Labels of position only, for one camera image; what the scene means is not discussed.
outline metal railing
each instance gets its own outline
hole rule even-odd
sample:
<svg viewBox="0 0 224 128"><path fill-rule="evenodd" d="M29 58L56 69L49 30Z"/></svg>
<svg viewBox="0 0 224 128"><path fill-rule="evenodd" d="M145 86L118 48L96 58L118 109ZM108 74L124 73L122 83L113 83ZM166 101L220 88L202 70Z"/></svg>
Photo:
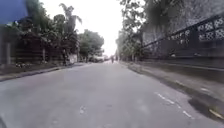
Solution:
<svg viewBox="0 0 224 128"><path fill-rule="evenodd" d="M146 44L142 50L144 59L224 57L224 13Z"/></svg>

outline road marking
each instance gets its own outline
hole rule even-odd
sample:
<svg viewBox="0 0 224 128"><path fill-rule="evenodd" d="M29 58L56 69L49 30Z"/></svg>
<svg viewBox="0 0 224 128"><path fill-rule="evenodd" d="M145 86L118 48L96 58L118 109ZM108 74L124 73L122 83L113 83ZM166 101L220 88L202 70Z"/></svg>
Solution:
<svg viewBox="0 0 224 128"><path fill-rule="evenodd" d="M191 118L191 119L194 119L194 117L192 117L188 112L186 112L185 110L183 110L183 113L187 116L187 117L189 117L189 118Z"/></svg>
<svg viewBox="0 0 224 128"><path fill-rule="evenodd" d="M184 86L184 84L183 84L183 83L181 83L181 82L180 82L180 81L178 81L178 80L175 80L175 83L177 83L177 84L179 84L179 85Z"/></svg>
<svg viewBox="0 0 224 128"><path fill-rule="evenodd" d="M224 117L223 117L221 114L219 114L218 112L216 112L216 111L214 111L214 110L212 110L212 109L209 109L209 111L210 111L213 115L215 115L216 117L221 118L221 119L224 120Z"/></svg>
<svg viewBox="0 0 224 128"><path fill-rule="evenodd" d="M179 104L177 104L177 103L175 103L174 101L172 101L172 100L170 100L170 99L164 97L163 95L161 95L161 94L158 93L158 92L155 92L155 94L156 94L157 96L159 96L161 99L165 100L166 102L169 102L169 103L172 104L172 105L176 105L177 108L180 109L180 110L182 111L182 113L183 113L184 115L186 115L187 117L189 117L189 118L191 118L191 119L194 119L194 117L191 116L187 111L182 110L182 108L181 108L181 106L180 106Z"/></svg>
<svg viewBox="0 0 224 128"><path fill-rule="evenodd" d="M158 95L161 99L169 102L170 104L175 104L175 102L173 102L172 100L170 99L167 99L166 97L164 97L163 95L159 94L158 92L156 92L156 95Z"/></svg>
<svg viewBox="0 0 224 128"><path fill-rule="evenodd" d="M205 92L205 93L209 93L209 94L212 94L212 91L210 91L209 89L207 88L200 88L201 91Z"/></svg>

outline sky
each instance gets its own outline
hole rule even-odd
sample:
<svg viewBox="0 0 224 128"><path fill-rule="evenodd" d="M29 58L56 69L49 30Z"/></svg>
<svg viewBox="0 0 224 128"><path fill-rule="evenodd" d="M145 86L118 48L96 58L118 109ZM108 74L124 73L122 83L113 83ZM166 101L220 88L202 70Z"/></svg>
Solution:
<svg viewBox="0 0 224 128"><path fill-rule="evenodd" d="M122 28L121 6L117 0L40 0L47 14L54 17L63 14L60 3L74 7L74 14L80 16L83 23L77 23L79 32L89 29L98 32L104 38L104 54L113 55L117 45L115 40Z"/></svg>

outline asphalt road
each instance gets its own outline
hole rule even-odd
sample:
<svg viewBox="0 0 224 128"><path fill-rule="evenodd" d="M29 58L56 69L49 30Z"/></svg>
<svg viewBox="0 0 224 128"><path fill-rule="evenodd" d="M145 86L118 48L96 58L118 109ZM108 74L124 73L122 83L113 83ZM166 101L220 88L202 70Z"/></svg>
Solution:
<svg viewBox="0 0 224 128"><path fill-rule="evenodd" d="M224 128L189 101L117 63L0 83L0 116L8 128Z"/></svg>

